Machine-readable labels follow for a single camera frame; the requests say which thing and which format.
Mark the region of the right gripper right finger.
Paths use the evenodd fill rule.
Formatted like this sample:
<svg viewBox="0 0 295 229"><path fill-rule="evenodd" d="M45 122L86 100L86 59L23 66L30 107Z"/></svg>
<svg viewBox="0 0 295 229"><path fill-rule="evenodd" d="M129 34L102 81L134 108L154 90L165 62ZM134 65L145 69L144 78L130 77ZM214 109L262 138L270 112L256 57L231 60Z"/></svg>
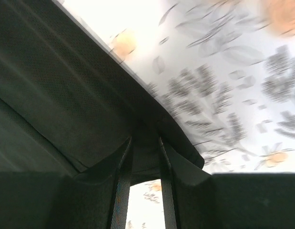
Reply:
<svg viewBox="0 0 295 229"><path fill-rule="evenodd" d="M221 229L211 175L160 139L159 166L167 229Z"/></svg>

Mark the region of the black t shirt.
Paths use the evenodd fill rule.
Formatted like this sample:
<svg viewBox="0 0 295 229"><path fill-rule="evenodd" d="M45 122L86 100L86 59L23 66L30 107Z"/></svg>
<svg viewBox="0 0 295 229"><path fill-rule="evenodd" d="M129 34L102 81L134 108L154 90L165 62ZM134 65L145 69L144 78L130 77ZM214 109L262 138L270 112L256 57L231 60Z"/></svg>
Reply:
<svg viewBox="0 0 295 229"><path fill-rule="evenodd" d="M173 117L51 0L0 0L0 172L74 176L134 141L132 184L159 177L159 138L204 160Z"/></svg>

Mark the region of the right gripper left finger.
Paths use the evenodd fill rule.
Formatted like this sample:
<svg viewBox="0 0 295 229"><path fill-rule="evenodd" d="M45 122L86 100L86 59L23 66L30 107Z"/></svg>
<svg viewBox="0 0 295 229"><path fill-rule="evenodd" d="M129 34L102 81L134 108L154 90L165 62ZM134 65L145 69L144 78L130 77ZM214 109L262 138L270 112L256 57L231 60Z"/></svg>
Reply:
<svg viewBox="0 0 295 229"><path fill-rule="evenodd" d="M132 174L132 139L111 155L64 178L49 218L51 229L123 229Z"/></svg>

